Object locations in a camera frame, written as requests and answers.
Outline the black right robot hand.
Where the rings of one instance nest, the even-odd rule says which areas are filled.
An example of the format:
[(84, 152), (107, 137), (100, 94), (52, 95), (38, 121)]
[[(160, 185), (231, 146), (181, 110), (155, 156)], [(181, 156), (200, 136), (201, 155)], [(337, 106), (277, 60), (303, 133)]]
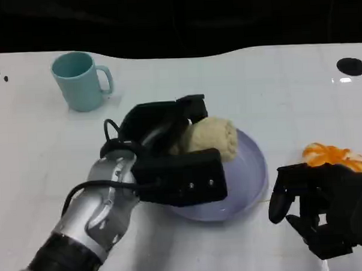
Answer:
[(306, 163), (277, 169), (268, 216), (283, 220), (321, 260), (362, 246), (362, 172), (344, 165)]

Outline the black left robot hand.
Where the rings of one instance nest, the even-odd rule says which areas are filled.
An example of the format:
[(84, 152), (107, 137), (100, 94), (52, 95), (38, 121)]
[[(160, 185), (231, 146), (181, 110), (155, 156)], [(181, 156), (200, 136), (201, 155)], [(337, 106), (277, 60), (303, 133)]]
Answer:
[(138, 104), (122, 120), (119, 134), (153, 155), (168, 154), (189, 125), (208, 116), (205, 96)]

